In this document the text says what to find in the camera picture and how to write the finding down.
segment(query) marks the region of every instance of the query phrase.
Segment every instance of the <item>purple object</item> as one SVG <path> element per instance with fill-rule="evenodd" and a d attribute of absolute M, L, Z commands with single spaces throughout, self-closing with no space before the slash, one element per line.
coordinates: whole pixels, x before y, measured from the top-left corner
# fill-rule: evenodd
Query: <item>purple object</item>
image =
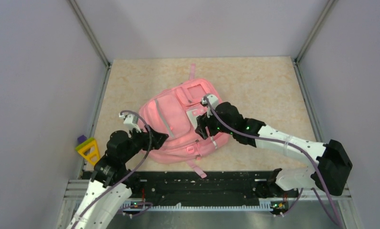
<path fill-rule="evenodd" d="M 77 142 L 79 143 L 79 145 L 85 142 L 86 140 L 87 140 L 87 137 L 85 135 L 82 135 L 77 138 Z"/>

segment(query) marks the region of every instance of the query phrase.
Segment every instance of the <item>white panel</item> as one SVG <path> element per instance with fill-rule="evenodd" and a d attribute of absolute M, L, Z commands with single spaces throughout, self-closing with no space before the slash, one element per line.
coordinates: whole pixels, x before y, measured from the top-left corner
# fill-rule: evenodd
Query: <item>white panel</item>
<path fill-rule="evenodd" d="M 364 228 L 380 228 L 380 0 L 339 1 L 302 62 L 326 140 L 342 142 Z"/>
<path fill-rule="evenodd" d="M 0 228 L 55 228 L 104 74 L 67 1 L 0 0 Z"/>
<path fill-rule="evenodd" d="M 297 56 L 326 0 L 78 0 L 112 59 Z"/>

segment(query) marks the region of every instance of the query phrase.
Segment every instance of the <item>pink strap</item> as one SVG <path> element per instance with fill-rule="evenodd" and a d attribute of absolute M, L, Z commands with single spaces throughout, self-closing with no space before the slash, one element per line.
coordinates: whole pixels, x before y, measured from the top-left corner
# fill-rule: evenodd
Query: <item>pink strap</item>
<path fill-rule="evenodd" d="M 194 79 L 194 74 L 196 73 L 196 64 L 195 63 L 192 63 L 190 65 L 190 76 L 189 76 L 189 80 L 193 80 Z"/>
<path fill-rule="evenodd" d="M 193 160 L 188 160 L 186 161 L 187 165 L 189 165 L 193 170 L 194 172 L 196 172 L 201 178 L 206 178 L 207 177 L 207 174 L 204 173 L 204 171 L 198 167 L 194 162 Z"/>

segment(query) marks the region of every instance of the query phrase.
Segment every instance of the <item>backpack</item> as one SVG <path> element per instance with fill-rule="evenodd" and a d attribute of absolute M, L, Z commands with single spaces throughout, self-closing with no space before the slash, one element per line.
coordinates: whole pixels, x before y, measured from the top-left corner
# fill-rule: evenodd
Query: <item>backpack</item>
<path fill-rule="evenodd" d="M 207 175 L 193 160 L 213 153 L 226 144 L 230 136 L 218 133 L 204 140 L 195 132 L 197 116 L 207 112 L 207 107 L 201 105 L 201 99 L 210 93 L 217 96 L 220 103 L 222 100 L 209 81 L 194 79 L 194 71 L 195 64 L 192 64 L 189 80 L 150 99 L 140 108 L 139 115 L 154 130 L 169 135 L 159 150 L 150 151 L 149 157 L 162 164 L 186 161 L 205 178 Z"/>

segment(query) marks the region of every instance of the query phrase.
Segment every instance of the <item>beige table surface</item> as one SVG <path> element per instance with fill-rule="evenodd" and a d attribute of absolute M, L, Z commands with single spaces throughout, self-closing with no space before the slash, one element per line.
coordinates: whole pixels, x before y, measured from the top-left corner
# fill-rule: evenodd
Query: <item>beige table surface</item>
<path fill-rule="evenodd" d="M 138 111 L 164 89 L 187 80 L 191 63 L 196 64 L 196 78 L 212 82 L 223 101 L 235 105 L 244 117 L 315 140 L 290 57 L 115 60 L 95 130 L 101 154 L 112 132 L 127 130 L 118 113 L 123 109 Z M 127 168 L 133 169 L 142 157 L 143 154 L 134 156 Z M 196 163 L 205 171 L 304 167 L 274 151 L 244 146 L 232 138 L 227 145 Z M 163 165 L 150 158 L 139 170 L 192 171 L 184 162 Z"/>

